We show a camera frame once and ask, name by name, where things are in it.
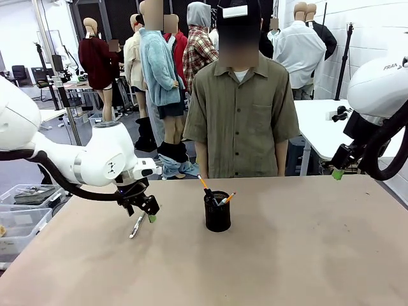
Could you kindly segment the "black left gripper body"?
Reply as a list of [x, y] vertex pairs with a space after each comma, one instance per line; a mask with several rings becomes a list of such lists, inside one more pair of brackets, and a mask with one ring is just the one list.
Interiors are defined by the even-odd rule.
[[157, 207], [157, 212], [159, 212], [159, 205], [155, 196], [147, 196], [145, 194], [148, 186], [148, 180], [137, 180], [127, 186], [117, 186], [117, 194], [120, 196], [117, 203], [125, 210], [128, 205], [132, 205], [133, 207], [138, 207], [143, 212], [145, 212], [147, 208]]

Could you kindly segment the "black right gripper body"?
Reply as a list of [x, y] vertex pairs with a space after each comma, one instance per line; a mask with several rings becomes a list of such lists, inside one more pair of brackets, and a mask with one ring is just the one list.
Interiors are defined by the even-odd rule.
[[336, 170], [345, 170], [361, 159], [363, 146], [352, 142], [350, 145], [341, 144], [331, 159], [331, 165]]

